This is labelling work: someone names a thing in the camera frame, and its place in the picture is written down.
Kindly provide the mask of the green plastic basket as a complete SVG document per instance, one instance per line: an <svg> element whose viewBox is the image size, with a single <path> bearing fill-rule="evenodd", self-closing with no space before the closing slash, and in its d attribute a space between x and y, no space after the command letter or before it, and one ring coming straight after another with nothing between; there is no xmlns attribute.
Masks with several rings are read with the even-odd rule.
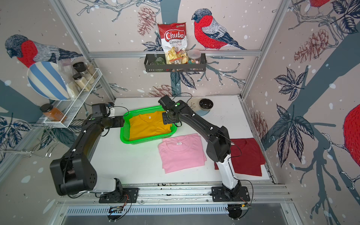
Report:
<svg viewBox="0 0 360 225"><path fill-rule="evenodd" d="M121 134L120 134L121 141L125 144L138 144L138 143L144 143L144 142L148 142L148 141L154 141L154 140L158 140L158 139L168 138L168 137L172 136L177 131L177 127L173 124L171 124L172 131L169 134L158 135L158 136L138 139L138 140L134 140L134 141L129 140L129 136L130 136L129 120L134 116L137 116L140 114L146 114L146 113L154 113L156 111L164 111L164 109L162 108L162 106L154 106L154 107L133 110L133 111L130 111L128 114L124 115L125 123L124 123L124 126L121 128Z"/></svg>

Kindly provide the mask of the yellow t-shirt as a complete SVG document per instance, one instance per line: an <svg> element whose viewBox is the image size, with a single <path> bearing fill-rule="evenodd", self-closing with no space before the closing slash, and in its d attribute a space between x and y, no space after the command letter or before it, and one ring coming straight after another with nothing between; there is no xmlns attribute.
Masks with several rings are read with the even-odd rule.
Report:
<svg viewBox="0 0 360 225"><path fill-rule="evenodd" d="M163 122L164 111L140 114L132 117L130 123L129 140L154 137L171 133L171 124L165 125Z"/></svg>

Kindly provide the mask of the pink t-shirt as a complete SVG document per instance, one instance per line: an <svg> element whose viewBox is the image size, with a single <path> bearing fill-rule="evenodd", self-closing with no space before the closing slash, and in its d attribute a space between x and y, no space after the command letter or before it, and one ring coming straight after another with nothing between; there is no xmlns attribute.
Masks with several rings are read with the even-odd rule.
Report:
<svg viewBox="0 0 360 225"><path fill-rule="evenodd" d="M207 161L198 134L165 138L158 145L158 151L165 173L202 167Z"/></svg>

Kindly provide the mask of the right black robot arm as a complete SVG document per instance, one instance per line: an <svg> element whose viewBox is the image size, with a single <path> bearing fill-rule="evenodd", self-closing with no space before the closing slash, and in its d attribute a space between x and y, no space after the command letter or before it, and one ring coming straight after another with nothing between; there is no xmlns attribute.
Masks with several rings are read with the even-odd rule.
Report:
<svg viewBox="0 0 360 225"><path fill-rule="evenodd" d="M165 95L160 98L158 103L165 110L163 113L165 124L186 123L205 139L207 142L206 153L219 168L224 190L233 195L239 192L242 185L234 176L231 164L232 142L227 128L209 123L182 100L174 102L168 95Z"/></svg>

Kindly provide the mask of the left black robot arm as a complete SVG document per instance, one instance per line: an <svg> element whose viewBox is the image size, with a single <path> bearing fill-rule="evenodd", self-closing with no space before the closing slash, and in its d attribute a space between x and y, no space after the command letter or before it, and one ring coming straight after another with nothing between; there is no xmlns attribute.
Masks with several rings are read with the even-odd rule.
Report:
<svg viewBox="0 0 360 225"><path fill-rule="evenodd" d="M70 149L50 164L52 180L59 196L70 196L80 192L113 192L119 186L118 179L100 179L90 160L97 141L104 130L121 128L123 116L111 116L113 103L92 105L90 114L81 124L80 133Z"/></svg>

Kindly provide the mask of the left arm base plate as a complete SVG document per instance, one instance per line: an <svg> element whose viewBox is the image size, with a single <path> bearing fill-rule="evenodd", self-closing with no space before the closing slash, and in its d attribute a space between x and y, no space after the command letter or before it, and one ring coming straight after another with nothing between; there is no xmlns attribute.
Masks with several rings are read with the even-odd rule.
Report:
<svg viewBox="0 0 360 225"><path fill-rule="evenodd" d="M111 193L100 195L99 203L136 203L139 188L123 188Z"/></svg>

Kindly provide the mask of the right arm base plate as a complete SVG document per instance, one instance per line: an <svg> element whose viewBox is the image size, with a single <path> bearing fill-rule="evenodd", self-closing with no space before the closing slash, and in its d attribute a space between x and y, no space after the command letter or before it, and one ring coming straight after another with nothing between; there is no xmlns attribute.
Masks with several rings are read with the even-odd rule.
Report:
<svg viewBox="0 0 360 225"><path fill-rule="evenodd" d="M213 202L250 202L250 195L247 187L229 190L226 187L212 187L211 196Z"/></svg>

